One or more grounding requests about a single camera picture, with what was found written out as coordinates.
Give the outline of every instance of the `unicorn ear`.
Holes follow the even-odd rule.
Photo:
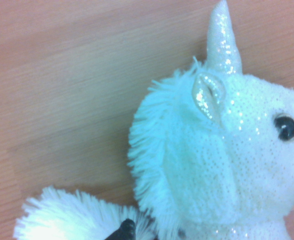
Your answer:
[[[219,2],[211,13],[206,67],[225,74],[242,73],[241,57],[226,0]]]
[[[225,98],[225,87],[216,76],[207,72],[200,73],[192,87],[192,98],[204,116],[221,123],[220,112]]]

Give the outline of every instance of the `stuffed toy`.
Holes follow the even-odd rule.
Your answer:
[[[52,187],[23,206],[18,240],[289,240],[294,91],[242,73],[227,2],[207,59],[153,81],[130,129],[139,211]]]

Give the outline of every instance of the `white plush fabric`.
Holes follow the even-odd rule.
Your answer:
[[[136,223],[137,240],[155,238],[154,224],[134,207],[106,203],[85,192],[48,187],[23,209],[26,216],[17,220],[13,234],[18,240],[104,240],[127,218]]]

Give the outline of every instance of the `plastic eye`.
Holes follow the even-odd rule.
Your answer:
[[[274,124],[280,140],[286,142],[294,137],[294,120],[290,116],[281,114],[275,118]]]

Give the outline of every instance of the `tabletop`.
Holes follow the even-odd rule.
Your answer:
[[[136,205],[133,114],[152,79],[206,58],[217,2],[0,1],[0,240],[46,186]],[[294,88],[294,1],[228,4],[244,73]]]

